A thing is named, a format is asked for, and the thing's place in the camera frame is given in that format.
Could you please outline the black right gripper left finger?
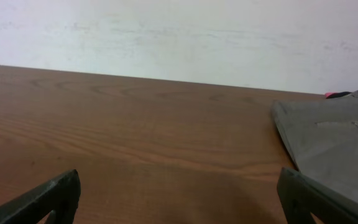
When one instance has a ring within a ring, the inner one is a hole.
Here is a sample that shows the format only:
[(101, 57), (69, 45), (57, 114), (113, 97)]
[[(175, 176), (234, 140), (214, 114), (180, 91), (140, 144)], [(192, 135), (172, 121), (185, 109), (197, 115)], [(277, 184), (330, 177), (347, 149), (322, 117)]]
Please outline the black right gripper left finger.
[(68, 170), (0, 206), (0, 223), (73, 223), (81, 195), (77, 170)]

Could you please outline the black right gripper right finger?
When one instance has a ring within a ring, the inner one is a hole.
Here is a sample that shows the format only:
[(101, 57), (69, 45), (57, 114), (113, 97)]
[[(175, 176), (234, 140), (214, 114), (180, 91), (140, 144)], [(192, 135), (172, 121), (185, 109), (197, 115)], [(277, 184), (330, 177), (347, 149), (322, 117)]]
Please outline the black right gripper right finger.
[(358, 203), (294, 169), (281, 169), (277, 193), (288, 223), (358, 223)]

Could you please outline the grey shorts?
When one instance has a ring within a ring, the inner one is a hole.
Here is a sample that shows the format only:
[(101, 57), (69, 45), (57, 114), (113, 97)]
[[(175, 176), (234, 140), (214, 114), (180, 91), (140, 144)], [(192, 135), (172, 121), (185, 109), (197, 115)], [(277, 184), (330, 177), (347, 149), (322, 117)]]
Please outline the grey shorts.
[(358, 203), (358, 90), (319, 101), (276, 101), (272, 117), (298, 170)]

